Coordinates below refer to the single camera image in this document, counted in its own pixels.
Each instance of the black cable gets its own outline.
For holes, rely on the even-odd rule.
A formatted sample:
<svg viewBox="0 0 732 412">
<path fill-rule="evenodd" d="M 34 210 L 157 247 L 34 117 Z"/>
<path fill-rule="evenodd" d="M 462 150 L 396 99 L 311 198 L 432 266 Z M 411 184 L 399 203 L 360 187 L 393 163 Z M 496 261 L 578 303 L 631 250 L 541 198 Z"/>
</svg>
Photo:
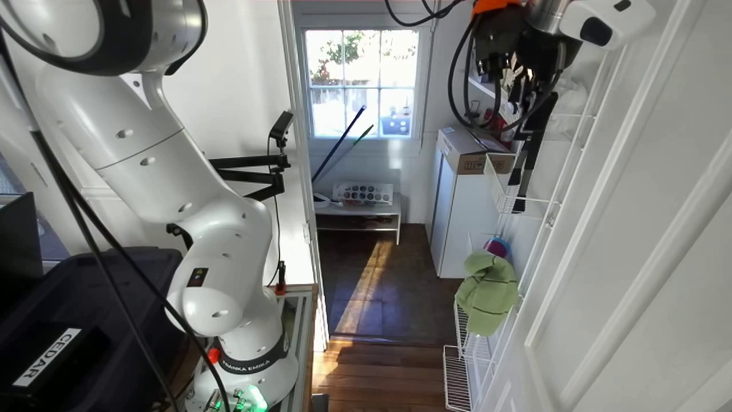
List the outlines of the black cable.
<svg viewBox="0 0 732 412">
<path fill-rule="evenodd" d="M 523 113 L 520 113 L 518 119 L 515 119 L 512 124 L 502 125 L 499 133 L 506 133 L 506 131 L 523 124 L 527 117 L 533 117 L 533 113 L 549 100 L 549 95 L 550 95 L 550 91 L 552 91 L 552 86 L 555 86 L 555 81 L 557 81 L 560 74 L 563 74 L 563 70 L 557 70 L 557 73 L 550 78 L 550 81 L 546 85 L 543 94 L 541 94 L 540 99 L 534 99 L 534 102 L 531 105 L 527 112 L 523 112 Z"/>
<path fill-rule="evenodd" d="M 340 165 L 342 157 L 347 157 L 347 152 L 372 131 L 372 124 L 367 124 L 367 128 L 350 143 L 344 145 L 344 150 L 339 152 L 336 159 L 331 159 L 323 172 L 331 172 L 336 165 Z"/>
<path fill-rule="evenodd" d="M 390 16 L 398 24 L 403 24 L 403 28 L 415 28 L 415 24 L 423 24 L 423 22 L 428 22 L 428 20 L 439 20 L 439 17 L 448 16 L 459 2 L 462 2 L 462 0 L 452 0 L 450 4 L 432 10 L 429 4 L 423 0 L 421 4 L 426 7 L 428 16 L 426 16 L 426 17 L 418 17 L 418 20 L 403 20 L 403 17 L 398 17 L 398 16 L 393 13 L 393 8 L 390 8 L 390 0 L 384 0 L 384 7 L 385 7 L 385 10 L 389 10 L 389 16 Z"/>
<path fill-rule="evenodd" d="M 100 222 L 100 216 L 94 212 L 94 208 L 86 203 L 86 198 L 77 191 L 77 187 L 69 181 L 65 172 L 62 169 L 64 181 L 69 183 L 69 190 L 74 198 L 74 203 L 84 210 L 84 214 L 88 216 L 88 222 L 97 228 L 97 234 L 111 244 L 111 250 L 132 267 L 132 272 L 141 279 L 141 283 L 162 302 L 165 311 L 182 326 L 182 332 L 192 339 L 197 353 L 201 354 L 202 363 L 207 365 L 213 379 L 217 381 L 217 388 L 221 394 L 227 394 L 227 387 L 219 378 L 219 372 L 215 370 L 215 365 L 209 363 L 206 347 L 201 346 L 201 341 L 197 339 L 193 329 L 189 326 L 189 323 L 177 314 L 175 306 L 170 306 L 166 302 L 166 298 L 156 287 L 156 283 L 149 279 L 149 275 L 136 266 L 136 261 L 120 247 L 120 243 L 114 238 L 114 234 Z"/>
<path fill-rule="evenodd" d="M 347 120 L 342 135 L 336 139 L 336 143 L 327 150 L 325 159 L 320 163 L 320 167 L 316 169 L 311 183 L 316 184 L 317 176 L 323 174 L 323 169 L 327 167 L 327 163 L 331 159 L 331 156 L 339 150 L 339 145 L 344 141 L 350 128 L 359 120 L 359 117 L 363 113 L 365 105 L 359 108 L 359 112 Z"/>
<path fill-rule="evenodd" d="M 452 52 L 452 58 L 450 58 L 450 70 L 448 70 L 448 102 L 450 102 L 450 110 L 452 110 L 455 119 L 458 119 L 462 125 L 466 125 L 466 128 L 470 128 L 472 124 L 466 120 L 466 119 L 459 113 L 459 110 L 458 110 L 455 91 L 452 91 L 452 79 L 455 79 L 455 65 L 458 65 L 459 52 L 462 52 L 462 48 L 463 48 L 463 41 L 466 41 L 469 34 L 472 31 L 475 22 L 477 22 L 477 17 L 470 17 L 470 22 L 463 28 L 463 31 L 462 31 L 462 36 L 459 36 L 459 41 L 458 41 L 458 48 L 455 48 L 455 52 Z"/>
<path fill-rule="evenodd" d="M 13 34 L 7 22 L 0 17 L 0 28 L 8 34 Z M 19 88 L 19 79 L 17 79 L 17 73 L 13 68 L 10 61 L 7 61 L 7 68 L 10 70 L 10 78 L 17 86 L 17 94 L 19 99 L 24 100 L 24 108 L 27 105 L 27 99 L 23 95 L 23 88 Z M 197 353 L 201 354 L 202 363 L 207 365 L 217 388 L 221 390 L 221 397 L 224 397 L 224 408 L 229 410 L 229 396 L 227 396 L 227 387 L 219 378 L 219 372 L 215 370 L 213 361 L 207 358 L 206 354 L 206 347 L 201 346 L 201 341 L 197 339 L 193 329 L 186 324 L 186 321 L 166 302 L 166 298 L 151 283 L 151 279 L 146 276 L 146 272 L 136 266 L 136 261 L 120 247 L 120 243 L 111 236 L 111 230 L 106 230 L 106 227 L 97 219 L 97 214 L 94 212 L 94 208 L 86 203 L 86 198 L 77 191 L 77 187 L 71 183 L 71 179 L 65 176 L 64 167 L 60 165 L 60 159 L 54 157 L 54 152 L 49 150 L 49 143 L 45 141 L 42 133 L 34 131 L 31 135 L 37 136 L 37 143 L 41 141 L 45 145 L 45 150 L 41 149 L 42 152 L 42 159 L 48 165 L 48 169 L 52 172 L 54 179 L 62 179 L 64 184 L 60 184 L 64 198 L 65 198 L 65 191 L 64 190 L 71 190 L 71 194 L 74 196 L 74 203 L 84 210 L 84 214 L 90 219 L 90 224 L 97 228 L 97 234 L 111 244 L 111 250 L 117 254 L 122 255 L 122 261 L 132 267 L 132 272 L 141 279 L 141 283 L 162 302 L 162 306 L 166 309 L 166 314 L 182 326 L 182 332 L 193 341 L 193 347 Z"/>
<path fill-rule="evenodd" d="M 279 275 L 279 269 L 277 269 L 277 266 L 273 266 L 273 272 L 272 272 L 272 276 L 270 276 L 270 282 L 267 282 L 267 287 L 272 287 L 277 275 Z"/>
<path fill-rule="evenodd" d="M 64 202 L 65 202 L 77 228 L 82 230 L 84 243 L 88 244 L 95 266 L 104 275 L 106 286 L 110 286 L 110 290 L 114 294 L 114 302 L 117 302 L 122 321 L 127 323 L 127 326 L 129 326 L 129 332 L 132 332 L 132 335 L 135 335 L 135 341 L 136 341 L 136 346 L 140 346 L 140 350 L 141 350 L 141 354 L 143 354 L 143 358 L 149 363 L 149 367 L 153 370 L 153 375 L 156 375 L 157 385 L 162 387 L 165 396 L 169 400 L 173 400 L 173 390 L 170 390 L 170 387 L 166 381 L 166 375 L 162 372 L 162 365 L 156 361 L 149 341 L 141 335 L 140 326 L 135 324 L 135 317 L 132 317 L 127 303 L 122 302 L 122 294 L 120 294 L 120 290 L 118 290 L 118 286 L 117 286 L 117 282 L 114 282 L 114 276 L 111 276 L 111 272 L 110 272 L 110 267 L 106 267 L 106 262 L 104 262 L 104 258 L 102 258 L 90 230 L 88 230 L 88 224 L 84 222 L 77 203 L 73 202 L 73 194 L 69 190 L 69 176 L 62 172 L 62 167 L 56 163 L 49 159 L 52 150 L 49 150 L 45 136 L 39 131 L 31 131 L 29 135 L 34 136 L 41 156 L 45 157 L 45 165 L 48 165 L 54 183 L 60 184 L 60 191 L 62 191 L 62 196 L 64 196 Z"/>
<path fill-rule="evenodd" d="M 281 261 L 281 222 L 279 222 L 279 202 L 277 194 L 272 196 L 273 203 L 273 230 L 277 230 L 277 261 Z"/>
<path fill-rule="evenodd" d="M 494 79 L 494 112 L 487 119 L 487 125 L 494 125 L 494 119 L 500 117 L 500 79 Z"/>
<path fill-rule="evenodd" d="M 469 94 L 469 79 L 470 79 L 470 54 L 472 54 L 472 38 L 469 38 L 466 41 L 466 50 L 463 50 L 463 65 L 462 65 L 462 110 L 463 110 L 463 113 L 466 113 L 466 120 L 470 124 L 470 125 L 477 125 L 477 112 L 472 112 L 470 110 L 470 94 Z"/>
</svg>

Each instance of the sunlight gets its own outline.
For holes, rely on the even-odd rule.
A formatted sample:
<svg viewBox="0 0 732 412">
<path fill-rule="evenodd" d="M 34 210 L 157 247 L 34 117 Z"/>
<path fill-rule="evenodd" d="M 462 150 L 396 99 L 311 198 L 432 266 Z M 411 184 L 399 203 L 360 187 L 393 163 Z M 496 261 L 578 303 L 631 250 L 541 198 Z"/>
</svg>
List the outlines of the sunlight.
<svg viewBox="0 0 732 412">
<path fill-rule="evenodd" d="M 404 157 L 404 152 L 403 152 L 403 149 L 404 149 L 404 141 L 398 141 L 398 139 L 390 139 L 389 141 L 389 169 L 403 169 L 403 157 Z"/>
<path fill-rule="evenodd" d="M 359 276 L 359 283 L 353 286 L 347 306 L 342 309 L 342 316 L 339 321 L 339 332 L 340 333 L 357 333 L 359 324 L 363 321 L 363 314 L 377 290 L 377 283 L 384 275 L 384 266 L 390 255 L 393 243 L 390 240 L 377 240 L 372 244 L 372 251 L 367 255 L 367 262 Z"/>
</svg>

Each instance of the window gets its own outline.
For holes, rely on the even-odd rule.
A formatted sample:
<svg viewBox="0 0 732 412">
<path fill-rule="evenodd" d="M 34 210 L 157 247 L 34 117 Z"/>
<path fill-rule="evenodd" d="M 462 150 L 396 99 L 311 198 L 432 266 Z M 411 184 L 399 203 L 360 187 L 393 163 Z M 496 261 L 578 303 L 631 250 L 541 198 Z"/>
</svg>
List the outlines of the window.
<svg viewBox="0 0 732 412">
<path fill-rule="evenodd" d="M 13 194 L 17 194 L 17 184 L 13 183 L 13 176 L 5 157 L 0 156 L 0 196 L 13 196 Z"/>
<path fill-rule="evenodd" d="M 418 31 L 303 30 L 303 99 L 311 136 L 406 139 L 415 131 Z"/>
</svg>

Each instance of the white cabinet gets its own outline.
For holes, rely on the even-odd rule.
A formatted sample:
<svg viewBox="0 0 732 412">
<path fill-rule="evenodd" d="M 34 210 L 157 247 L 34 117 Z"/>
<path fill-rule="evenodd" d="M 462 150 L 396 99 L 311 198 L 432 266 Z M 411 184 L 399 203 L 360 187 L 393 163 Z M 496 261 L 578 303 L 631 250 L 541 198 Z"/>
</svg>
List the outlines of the white cabinet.
<svg viewBox="0 0 732 412">
<path fill-rule="evenodd" d="M 483 169 L 484 149 L 466 131 L 439 131 L 429 251 L 440 279 L 463 276 L 462 261 L 496 230 L 499 210 Z"/>
</svg>

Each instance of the orange object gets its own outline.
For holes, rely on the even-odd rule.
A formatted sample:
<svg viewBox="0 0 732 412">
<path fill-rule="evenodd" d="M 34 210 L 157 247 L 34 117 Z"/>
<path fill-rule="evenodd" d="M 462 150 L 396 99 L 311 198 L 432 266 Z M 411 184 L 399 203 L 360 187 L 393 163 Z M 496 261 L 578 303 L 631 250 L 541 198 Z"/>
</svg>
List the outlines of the orange object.
<svg viewBox="0 0 732 412">
<path fill-rule="evenodd" d="M 219 347 L 207 347 L 206 356 L 207 356 L 209 363 L 217 363 L 217 361 L 221 361 L 221 350 Z"/>
<path fill-rule="evenodd" d="M 506 8 L 507 4 L 518 4 L 518 2 L 516 0 L 477 0 L 472 4 L 472 16 Z"/>
</svg>

